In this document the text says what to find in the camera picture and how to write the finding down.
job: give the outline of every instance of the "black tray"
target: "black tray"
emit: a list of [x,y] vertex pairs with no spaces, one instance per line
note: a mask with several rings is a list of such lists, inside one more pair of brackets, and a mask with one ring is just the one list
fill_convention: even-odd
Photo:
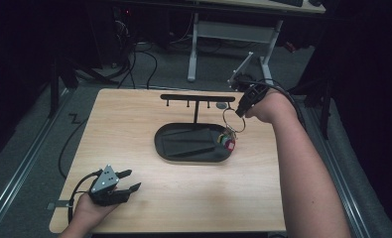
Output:
[[166,124],[155,135],[156,151],[168,161],[222,162],[231,154],[231,151],[217,143],[224,129],[216,124]]

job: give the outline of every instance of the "light wood tabletop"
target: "light wood tabletop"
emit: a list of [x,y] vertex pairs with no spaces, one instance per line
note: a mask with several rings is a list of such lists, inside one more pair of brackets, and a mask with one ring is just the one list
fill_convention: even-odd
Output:
[[[118,189],[141,182],[140,189],[98,227],[96,233],[284,231],[279,167],[272,126],[245,119],[236,147],[220,163],[170,162],[156,151],[154,137],[168,123],[192,123],[195,104],[167,101],[161,94],[234,96],[239,92],[102,89],[99,91],[60,200],[69,200],[77,183],[106,165],[132,170]],[[215,102],[199,104],[197,121],[225,126]],[[235,130],[242,120],[227,111]],[[80,190],[87,190],[93,178]],[[50,230],[67,226],[67,208],[58,207]]]

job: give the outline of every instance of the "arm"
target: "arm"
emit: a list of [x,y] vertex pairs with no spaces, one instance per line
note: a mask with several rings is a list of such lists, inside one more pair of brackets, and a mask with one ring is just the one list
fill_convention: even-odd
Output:
[[273,125],[289,237],[350,237],[332,179],[288,99],[276,90],[247,113]]
[[84,193],[77,202],[71,223],[59,238],[82,238],[96,227],[119,204],[99,206],[94,204],[90,196]]

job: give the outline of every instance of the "black cable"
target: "black cable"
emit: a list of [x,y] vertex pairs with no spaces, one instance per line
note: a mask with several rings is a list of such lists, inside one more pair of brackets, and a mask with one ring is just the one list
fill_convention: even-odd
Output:
[[78,125],[78,126],[74,129],[74,131],[71,132],[71,134],[69,135],[68,139],[65,141],[65,144],[63,145],[62,151],[60,152],[60,155],[59,155],[59,172],[60,172],[60,174],[62,175],[62,177],[63,177],[64,179],[66,179],[66,175],[64,174],[63,169],[62,169],[62,157],[63,157],[63,154],[64,154],[64,152],[65,152],[65,148],[66,148],[66,146],[68,145],[69,141],[71,140],[72,136],[73,136],[73,135],[78,131],[78,129],[87,121],[87,119],[88,119],[88,118],[84,119],[84,120],[80,123],[80,125]]
[[[123,77],[123,78],[121,79],[121,81],[118,83],[117,88],[120,88],[120,87],[121,87],[121,85],[122,85],[122,83],[124,82],[124,80],[127,78],[127,76],[128,76],[128,75],[131,73],[131,71],[133,70],[135,64],[136,64],[136,46],[134,46],[134,49],[133,49],[133,63],[131,64],[131,67],[128,69],[128,72],[124,75],[124,77]],[[134,83],[134,79],[132,78],[131,80],[132,80],[133,86],[134,86],[134,88],[135,88],[136,86],[135,86],[135,83]]]
[[158,69],[158,61],[156,60],[156,58],[153,55],[151,55],[149,53],[146,53],[146,52],[136,52],[136,53],[145,54],[145,55],[151,57],[155,61],[155,68],[153,69],[152,74],[150,74],[149,78],[146,81],[146,89],[149,90],[149,88],[150,88],[149,82],[150,82],[150,79],[152,79],[153,74],[155,74],[156,69]]
[[91,174],[85,176],[84,178],[81,179],[81,181],[78,182],[77,186],[76,186],[76,187],[74,188],[74,190],[72,191],[71,197],[69,198],[69,201],[68,201],[68,224],[69,224],[69,223],[71,222],[71,220],[72,220],[72,207],[74,206],[74,196],[77,194],[78,188],[81,186],[81,184],[82,184],[85,180],[87,180],[87,179],[89,179],[89,178],[91,178],[91,177],[94,177],[94,176],[99,177],[102,173],[103,173],[103,170],[99,170],[99,171],[97,171],[97,172],[93,172],[93,173],[91,173]]
[[[265,80],[271,80],[274,83],[278,84],[278,85],[273,85],[270,83],[267,83]],[[284,96],[286,96],[286,98],[291,102],[292,106],[295,108],[295,111],[297,113],[298,116],[298,120],[300,121],[301,125],[304,127],[304,129],[307,131],[307,124],[305,123],[305,119],[304,116],[301,112],[301,109],[299,107],[299,105],[296,103],[295,99],[292,97],[292,95],[283,88],[283,86],[276,80],[271,79],[271,78],[267,78],[267,79],[262,79],[259,81],[251,81],[251,80],[244,80],[244,83],[248,83],[248,84],[259,84],[259,85],[265,85],[268,86],[270,88],[273,88],[279,92],[281,92]]]

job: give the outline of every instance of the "keyboard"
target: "keyboard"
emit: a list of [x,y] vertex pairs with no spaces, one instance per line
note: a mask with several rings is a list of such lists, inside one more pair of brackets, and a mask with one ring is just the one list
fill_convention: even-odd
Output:
[[302,7],[302,4],[304,3],[304,0],[270,0],[270,1],[288,4],[295,7]]

